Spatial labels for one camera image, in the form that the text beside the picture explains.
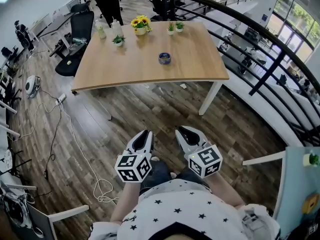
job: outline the bottle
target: bottle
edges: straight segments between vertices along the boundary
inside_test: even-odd
[[[98,19],[95,20],[95,28],[98,31],[100,39],[105,39],[107,37],[104,28]]]
[[[117,21],[115,18],[113,19],[113,22],[111,23],[111,27],[112,27],[112,32],[115,37],[116,36],[119,36],[121,38],[124,37],[124,33],[122,32],[120,22]]]

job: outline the star-patterned shirt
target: star-patterned shirt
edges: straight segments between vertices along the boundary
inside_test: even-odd
[[[96,222],[89,240],[164,239],[184,234],[193,239],[248,240],[241,213],[195,182],[173,179],[139,197],[122,221]]]

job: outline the white robot device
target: white robot device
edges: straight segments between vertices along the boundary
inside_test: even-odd
[[[115,163],[115,171],[123,182],[142,182],[151,171],[151,152],[154,150],[152,131],[143,130],[127,144]]]
[[[179,126],[175,137],[184,152],[189,168],[202,179],[220,171],[223,158],[216,145],[204,133],[189,126]]]
[[[29,76],[25,84],[25,92],[28,98],[33,98],[34,96],[36,96],[39,89],[40,77],[36,75]]]

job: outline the jeans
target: jeans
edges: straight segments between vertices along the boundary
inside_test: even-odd
[[[160,185],[162,183],[171,181],[171,175],[167,164],[163,161],[153,161],[150,160],[152,165],[152,170],[141,183],[140,195],[144,192],[152,189],[153,187]],[[197,176],[192,170],[187,166],[180,172],[176,179],[182,179],[189,182],[198,183],[201,185],[207,185],[199,176]]]

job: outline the cube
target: cube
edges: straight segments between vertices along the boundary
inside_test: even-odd
[[[202,179],[220,171],[223,158],[216,145],[205,147],[188,156],[189,168]]]
[[[142,182],[152,169],[150,158],[150,153],[119,155],[114,169],[123,182]]]

